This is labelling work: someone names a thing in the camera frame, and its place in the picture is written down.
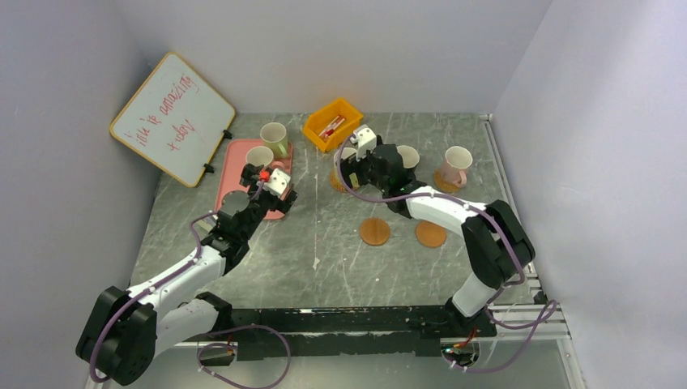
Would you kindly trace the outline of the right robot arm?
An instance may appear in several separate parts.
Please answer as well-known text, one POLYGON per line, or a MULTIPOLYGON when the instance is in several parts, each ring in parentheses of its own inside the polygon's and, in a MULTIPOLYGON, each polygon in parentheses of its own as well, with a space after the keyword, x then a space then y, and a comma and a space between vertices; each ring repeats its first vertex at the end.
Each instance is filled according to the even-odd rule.
POLYGON ((471 273, 450 297, 445 308, 446 328, 465 336, 476 326, 476 316, 492 302, 514 276, 536 256, 535 248, 510 205, 502 200, 475 203, 442 193, 416 179, 405 166, 399 149, 380 136, 352 137, 351 155, 341 147, 334 157, 337 178, 345 190, 372 186, 396 214, 436 224, 463 238, 471 273))

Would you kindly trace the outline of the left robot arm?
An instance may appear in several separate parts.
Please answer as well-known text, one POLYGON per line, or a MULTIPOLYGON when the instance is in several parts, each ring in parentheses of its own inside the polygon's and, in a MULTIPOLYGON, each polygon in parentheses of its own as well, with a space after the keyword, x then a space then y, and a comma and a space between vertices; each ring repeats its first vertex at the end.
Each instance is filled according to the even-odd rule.
POLYGON ((290 174, 277 162, 245 165, 241 185, 209 213, 216 221, 205 237, 192 232, 196 247, 184 259, 141 284, 110 287, 99 295, 75 350, 88 362, 93 382, 129 385, 182 340, 200 334, 222 340, 241 330, 232 305, 212 293, 182 301, 237 267, 267 213, 287 213, 297 199, 290 174))

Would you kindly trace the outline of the pink mug white inside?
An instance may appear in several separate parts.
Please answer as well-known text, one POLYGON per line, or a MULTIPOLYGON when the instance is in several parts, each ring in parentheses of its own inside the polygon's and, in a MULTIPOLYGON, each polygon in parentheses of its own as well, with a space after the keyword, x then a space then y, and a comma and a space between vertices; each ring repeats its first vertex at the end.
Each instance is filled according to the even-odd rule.
POLYGON ((449 147, 444 154, 439 177, 452 186, 462 188, 467 184, 467 170, 472 163, 472 154, 465 147, 449 147))

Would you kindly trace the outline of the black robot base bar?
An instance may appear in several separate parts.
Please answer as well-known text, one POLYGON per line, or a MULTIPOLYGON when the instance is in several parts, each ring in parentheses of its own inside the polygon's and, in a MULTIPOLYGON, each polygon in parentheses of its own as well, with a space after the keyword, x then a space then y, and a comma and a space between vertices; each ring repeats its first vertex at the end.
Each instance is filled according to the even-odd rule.
POLYGON ((483 313, 464 319, 441 305, 372 306, 235 309, 213 336, 200 333, 192 340, 200 344, 231 340, 238 361, 259 361, 287 352, 294 357, 391 353, 437 357, 452 344, 496 334, 495 325, 483 313), (268 327, 287 340, 289 350, 268 327))

